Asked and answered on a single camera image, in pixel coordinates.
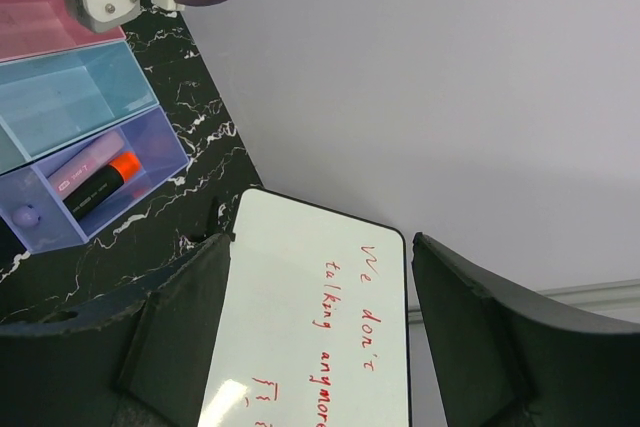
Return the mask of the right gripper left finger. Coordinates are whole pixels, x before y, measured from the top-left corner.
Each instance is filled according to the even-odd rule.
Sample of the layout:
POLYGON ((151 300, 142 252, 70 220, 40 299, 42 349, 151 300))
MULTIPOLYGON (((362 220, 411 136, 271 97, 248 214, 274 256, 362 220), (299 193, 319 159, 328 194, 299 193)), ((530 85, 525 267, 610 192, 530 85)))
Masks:
POLYGON ((2 326, 2 425, 197 425, 230 247, 214 235, 135 283, 2 326))

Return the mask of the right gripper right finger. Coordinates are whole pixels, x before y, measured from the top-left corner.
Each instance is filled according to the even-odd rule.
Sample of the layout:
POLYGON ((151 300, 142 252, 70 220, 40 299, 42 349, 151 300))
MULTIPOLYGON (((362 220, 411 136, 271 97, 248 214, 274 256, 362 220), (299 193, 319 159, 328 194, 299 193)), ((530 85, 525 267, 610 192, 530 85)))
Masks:
POLYGON ((533 292, 422 233, 412 270, 448 425, 638 425, 638 324, 533 292))

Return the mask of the pink purple eraser stick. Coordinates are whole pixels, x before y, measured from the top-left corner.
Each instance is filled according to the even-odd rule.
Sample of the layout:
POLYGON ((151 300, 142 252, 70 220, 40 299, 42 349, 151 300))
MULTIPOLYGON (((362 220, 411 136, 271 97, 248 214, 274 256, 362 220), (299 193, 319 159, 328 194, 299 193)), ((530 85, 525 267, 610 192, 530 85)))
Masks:
POLYGON ((124 147, 117 131, 110 131, 87 145, 48 177, 61 200, 66 199, 124 147))

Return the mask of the four-compartment pastel drawer organizer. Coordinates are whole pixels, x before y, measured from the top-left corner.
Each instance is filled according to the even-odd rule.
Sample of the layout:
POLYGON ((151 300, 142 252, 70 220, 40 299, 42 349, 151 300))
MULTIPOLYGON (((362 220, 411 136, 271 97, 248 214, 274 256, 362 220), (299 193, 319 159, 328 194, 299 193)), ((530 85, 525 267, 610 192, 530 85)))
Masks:
POLYGON ((123 25, 94 33, 64 0, 1 0, 1 217, 30 253, 88 242, 187 165, 123 25), (110 131, 141 169, 76 221, 48 177, 110 131))

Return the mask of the black marble pattern mat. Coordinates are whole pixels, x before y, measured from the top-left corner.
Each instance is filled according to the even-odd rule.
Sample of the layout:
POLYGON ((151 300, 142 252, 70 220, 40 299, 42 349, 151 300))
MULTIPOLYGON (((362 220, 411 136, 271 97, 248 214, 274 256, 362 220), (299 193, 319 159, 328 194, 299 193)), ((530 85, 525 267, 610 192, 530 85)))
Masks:
POLYGON ((189 158, 188 165, 88 243, 33 255, 1 228, 1 321, 37 322, 137 283, 199 243, 214 196, 237 210, 261 180, 182 14, 143 2, 127 42, 189 158))

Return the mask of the white whiteboard with red writing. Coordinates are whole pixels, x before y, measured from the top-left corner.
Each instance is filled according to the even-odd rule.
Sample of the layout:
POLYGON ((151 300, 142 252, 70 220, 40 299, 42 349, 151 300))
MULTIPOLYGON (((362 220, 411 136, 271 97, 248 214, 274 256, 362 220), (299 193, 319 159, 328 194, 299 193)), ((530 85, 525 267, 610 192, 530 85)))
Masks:
POLYGON ((402 235, 259 189, 233 232, 200 424, 409 425, 402 235))

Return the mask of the black whiteboard stand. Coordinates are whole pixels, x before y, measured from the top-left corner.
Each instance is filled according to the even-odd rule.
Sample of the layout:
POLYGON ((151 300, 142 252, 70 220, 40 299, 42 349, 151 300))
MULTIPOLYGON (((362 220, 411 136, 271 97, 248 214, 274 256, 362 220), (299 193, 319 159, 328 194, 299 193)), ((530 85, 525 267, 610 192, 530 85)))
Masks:
POLYGON ((211 199, 206 222, 201 232, 188 236, 188 240, 201 243, 216 235, 226 235, 232 242, 236 240, 234 226, 237 212, 233 207, 227 208, 217 196, 211 199))

